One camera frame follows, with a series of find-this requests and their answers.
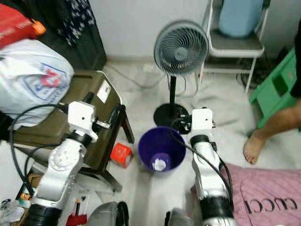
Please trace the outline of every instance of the red box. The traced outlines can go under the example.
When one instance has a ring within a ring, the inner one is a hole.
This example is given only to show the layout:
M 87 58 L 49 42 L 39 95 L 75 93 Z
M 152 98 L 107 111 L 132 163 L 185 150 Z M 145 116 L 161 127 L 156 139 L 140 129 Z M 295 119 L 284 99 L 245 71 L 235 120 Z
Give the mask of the red box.
M 133 153 L 130 147 L 118 142 L 113 148 L 110 158 L 119 166 L 127 168 L 133 158 Z

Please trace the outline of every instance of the white plastic bag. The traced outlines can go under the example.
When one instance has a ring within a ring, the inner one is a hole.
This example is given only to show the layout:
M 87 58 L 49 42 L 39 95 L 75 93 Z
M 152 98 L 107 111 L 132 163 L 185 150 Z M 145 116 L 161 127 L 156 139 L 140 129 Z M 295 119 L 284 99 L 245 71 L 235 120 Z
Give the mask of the white plastic bag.
M 42 104 L 57 104 L 67 93 L 74 70 L 69 62 L 38 40 L 21 40 L 0 50 L 0 110 L 15 118 Z M 53 107 L 21 117 L 14 129 L 35 126 Z

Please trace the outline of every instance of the bare foot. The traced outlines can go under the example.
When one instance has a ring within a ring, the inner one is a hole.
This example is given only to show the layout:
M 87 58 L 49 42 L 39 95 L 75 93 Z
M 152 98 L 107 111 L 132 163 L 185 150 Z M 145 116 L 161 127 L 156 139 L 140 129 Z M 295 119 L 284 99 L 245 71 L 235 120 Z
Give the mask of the bare foot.
M 267 140 L 265 138 L 256 135 L 256 132 L 252 134 L 244 147 L 244 155 L 249 163 L 255 164 L 257 162 L 258 156 L 266 141 Z

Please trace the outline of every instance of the metal chair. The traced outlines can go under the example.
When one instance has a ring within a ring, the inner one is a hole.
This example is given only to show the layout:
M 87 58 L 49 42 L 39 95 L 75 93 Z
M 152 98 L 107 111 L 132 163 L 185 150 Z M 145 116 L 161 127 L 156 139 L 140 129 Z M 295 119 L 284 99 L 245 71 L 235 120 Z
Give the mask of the metal chair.
M 250 36 L 241 39 L 233 39 L 222 35 L 218 29 L 218 20 L 223 6 L 223 0 L 210 0 L 203 20 L 203 27 L 209 40 L 209 53 L 213 57 L 226 58 L 253 58 L 252 66 L 248 70 L 230 68 L 206 68 L 202 64 L 201 73 L 247 73 L 249 74 L 246 85 L 246 93 L 249 90 L 250 82 L 254 72 L 256 59 L 264 52 L 261 43 L 264 28 L 269 14 L 270 0 L 264 0 L 262 14 L 259 23 Z

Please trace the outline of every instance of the purple bucket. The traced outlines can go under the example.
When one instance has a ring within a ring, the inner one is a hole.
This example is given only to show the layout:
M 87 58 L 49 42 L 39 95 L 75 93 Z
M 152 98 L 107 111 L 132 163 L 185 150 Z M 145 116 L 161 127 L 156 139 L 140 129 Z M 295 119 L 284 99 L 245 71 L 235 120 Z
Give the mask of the purple bucket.
M 184 143 L 181 135 L 173 129 L 173 135 Z M 170 128 L 159 126 L 147 131 L 138 144 L 138 154 L 146 168 L 166 172 L 178 167 L 184 160 L 186 147 L 170 135 Z

